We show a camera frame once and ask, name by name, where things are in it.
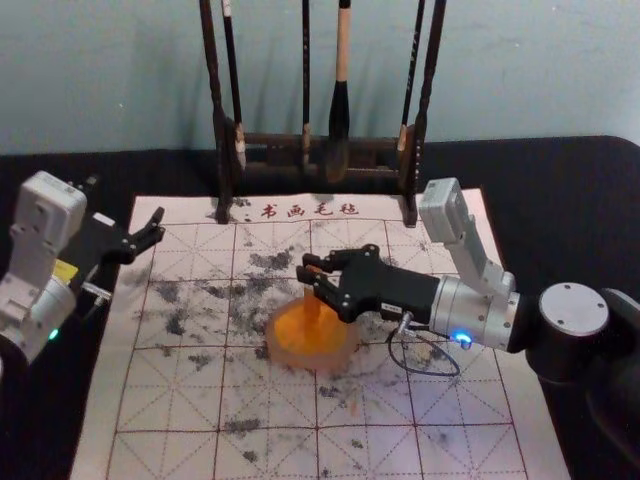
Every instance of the yellow label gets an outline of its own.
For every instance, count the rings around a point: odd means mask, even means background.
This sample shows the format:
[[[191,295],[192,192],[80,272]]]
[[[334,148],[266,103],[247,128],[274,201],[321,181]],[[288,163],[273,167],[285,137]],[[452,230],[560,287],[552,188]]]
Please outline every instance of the yellow label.
[[[56,260],[56,266],[53,268],[53,274],[61,281],[69,285],[73,277],[78,273],[78,267],[74,267],[70,263]]]

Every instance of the black tablecloth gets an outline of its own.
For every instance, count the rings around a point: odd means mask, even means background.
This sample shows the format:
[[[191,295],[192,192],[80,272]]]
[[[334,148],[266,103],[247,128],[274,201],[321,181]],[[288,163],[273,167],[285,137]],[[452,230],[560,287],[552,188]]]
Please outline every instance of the black tablecloth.
[[[19,185],[37,170],[74,181],[99,174],[91,208],[127,225],[135,195],[215,195],[214,158],[185,151],[0,157],[0,272],[9,258]],[[612,137],[454,142],[428,144],[425,159],[421,188],[428,178],[446,176],[458,177],[463,188],[482,187],[519,291],[539,293],[562,280],[640,298],[640,147]],[[391,181],[354,179],[337,191],[393,188]],[[327,187],[273,174],[249,177],[243,190],[286,194]],[[113,286],[115,274],[103,272],[99,283]],[[67,322],[30,369],[18,407],[2,420],[0,478],[69,475],[104,321],[100,315],[90,323]],[[573,478],[640,478],[597,431],[579,392],[543,388]]]

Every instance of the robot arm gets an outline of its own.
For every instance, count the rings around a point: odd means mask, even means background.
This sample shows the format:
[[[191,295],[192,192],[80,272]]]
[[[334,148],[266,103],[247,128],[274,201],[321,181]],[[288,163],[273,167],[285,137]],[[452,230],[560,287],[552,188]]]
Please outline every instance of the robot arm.
[[[596,423],[640,468],[640,305],[621,292],[576,283],[552,285],[539,296],[515,292],[513,275],[487,258],[455,179],[429,182],[419,208],[459,279],[387,265],[376,245],[365,245],[324,259],[304,255],[298,280],[345,322],[378,311],[400,322],[398,333],[418,323],[462,348],[525,350],[541,380],[584,385]],[[339,285],[308,266],[340,270]]]
[[[162,240],[161,208],[133,235],[103,214],[87,214],[86,192],[95,182],[73,186],[38,172],[22,185],[9,270],[0,280],[0,381],[33,362],[83,290],[98,304],[110,299],[91,283],[101,265],[132,263]]]

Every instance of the white paper mat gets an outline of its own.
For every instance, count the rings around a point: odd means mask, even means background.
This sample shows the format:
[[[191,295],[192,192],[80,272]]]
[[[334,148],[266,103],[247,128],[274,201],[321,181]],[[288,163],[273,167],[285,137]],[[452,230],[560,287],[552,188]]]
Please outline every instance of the white paper mat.
[[[465,197],[499,261],[480,192]],[[523,355],[446,344],[459,377],[408,375],[368,315],[343,375],[265,359],[261,328],[302,293],[305,252],[375,243],[403,268],[456,273],[396,198],[236,199],[217,225],[211,199],[139,197],[131,229],[158,206],[164,241],[118,277],[73,479],[569,478]]]

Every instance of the wooden brush handle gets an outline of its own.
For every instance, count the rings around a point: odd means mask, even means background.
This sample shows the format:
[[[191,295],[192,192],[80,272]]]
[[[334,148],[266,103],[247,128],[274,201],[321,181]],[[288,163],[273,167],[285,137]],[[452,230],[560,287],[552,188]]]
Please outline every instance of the wooden brush handle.
[[[340,0],[338,9],[338,58],[336,81],[346,82],[349,65],[349,30],[351,28],[351,0]]]

